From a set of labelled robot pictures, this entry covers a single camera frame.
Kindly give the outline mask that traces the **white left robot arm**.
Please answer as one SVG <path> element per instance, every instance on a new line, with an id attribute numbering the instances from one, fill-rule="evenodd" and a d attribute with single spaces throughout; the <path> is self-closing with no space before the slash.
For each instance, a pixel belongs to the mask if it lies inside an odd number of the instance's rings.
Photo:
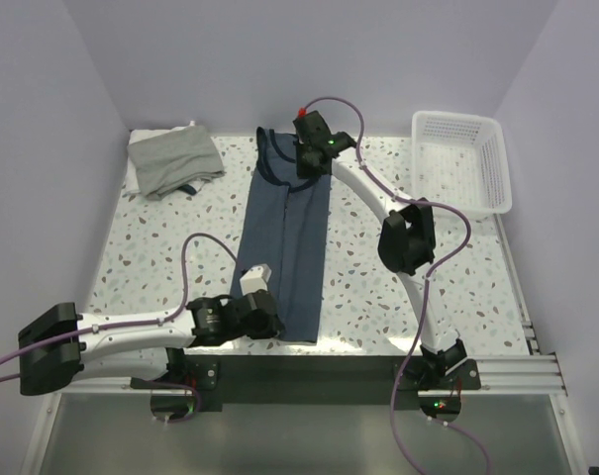
<path id="1" fill-rule="evenodd" d="M 214 347 L 284 331 L 270 292 L 201 297 L 173 311 L 120 316 L 79 314 L 56 304 L 18 333 L 20 393 L 40 396 L 71 382 L 131 376 L 180 386 L 187 364 L 170 349 Z"/>

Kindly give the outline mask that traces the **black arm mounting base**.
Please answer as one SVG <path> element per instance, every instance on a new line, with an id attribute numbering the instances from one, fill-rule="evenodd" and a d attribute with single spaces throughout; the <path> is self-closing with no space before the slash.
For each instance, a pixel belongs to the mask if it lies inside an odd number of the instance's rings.
<path id="1" fill-rule="evenodd" d="M 435 376 L 421 356 L 402 375 L 402 356 L 184 355 L 171 353 L 175 366 L 154 381 L 133 378 L 134 390 L 150 390 L 150 408 L 184 412 L 183 396 L 168 394 L 188 385 L 201 396 L 199 412 L 220 412 L 226 405 L 376 405 L 417 410 L 423 394 L 438 391 L 455 397 L 460 390 L 482 388 L 476 361 L 467 359 L 446 376 Z"/>

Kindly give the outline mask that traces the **blue printed tank top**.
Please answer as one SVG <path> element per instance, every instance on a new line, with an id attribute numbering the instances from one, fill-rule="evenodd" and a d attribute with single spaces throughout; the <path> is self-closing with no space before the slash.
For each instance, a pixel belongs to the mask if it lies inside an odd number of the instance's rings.
<path id="1" fill-rule="evenodd" d="M 314 343 L 320 327 L 331 177 L 297 176 L 292 134 L 259 127 L 255 142 L 257 158 L 231 294 L 241 294 L 245 270 L 267 265 L 268 289 L 284 325 L 280 339 Z"/>

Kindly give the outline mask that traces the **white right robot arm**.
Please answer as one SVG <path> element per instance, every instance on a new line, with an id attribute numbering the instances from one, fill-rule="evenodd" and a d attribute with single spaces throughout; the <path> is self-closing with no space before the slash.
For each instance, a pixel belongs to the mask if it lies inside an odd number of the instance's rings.
<path id="1" fill-rule="evenodd" d="M 359 155 L 359 142 L 345 132 L 333 133 L 318 111 L 301 110 L 293 121 L 297 174 L 301 178 L 332 175 L 359 197 L 381 224 L 378 256 L 402 282 L 419 330 L 422 356 L 410 363 L 409 378 L 437 389 L 458 376 L 466 350 L 441 293 L 431 287 L 436 234 L 432 207 L 402 194 Z"/>

